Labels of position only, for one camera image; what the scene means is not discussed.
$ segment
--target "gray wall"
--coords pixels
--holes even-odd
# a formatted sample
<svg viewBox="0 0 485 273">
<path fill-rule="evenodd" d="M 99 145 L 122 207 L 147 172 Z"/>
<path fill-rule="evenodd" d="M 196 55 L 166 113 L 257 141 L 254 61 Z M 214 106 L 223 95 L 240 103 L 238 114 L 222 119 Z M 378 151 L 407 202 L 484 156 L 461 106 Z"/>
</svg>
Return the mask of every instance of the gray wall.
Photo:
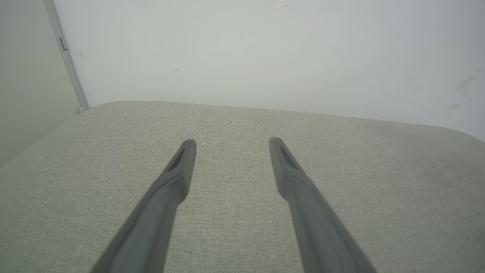
<svg viewBox="0 0 485 273">
<path fill-rule="evenodd" d="M 42 0 L 0 1 L 0 167 L 79 106 Z"/>
<path fill-rule="evenodd" d="M 484 0 L 54 0 L 90 106 L 232 105 L 485 140 Z"/>
</svg>

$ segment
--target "textured fabric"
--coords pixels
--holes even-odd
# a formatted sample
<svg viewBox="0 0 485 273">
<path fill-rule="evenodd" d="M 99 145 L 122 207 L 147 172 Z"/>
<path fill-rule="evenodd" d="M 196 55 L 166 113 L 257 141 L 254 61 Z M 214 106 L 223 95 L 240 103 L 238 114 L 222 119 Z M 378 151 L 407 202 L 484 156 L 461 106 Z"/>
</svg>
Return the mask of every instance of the textured fabric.
<svg viewBox="0 0 485 273">
<path fill-rule="evenodd" d="M 0 272 L 89 272 L 183 140 L 197 141 L 165 272 L 301 272 L 269 138 L 380 272 L 485 270 L 485 143 L 432 126 L 168 102 L 76 116 L 0 169 Z"/>
</svg>

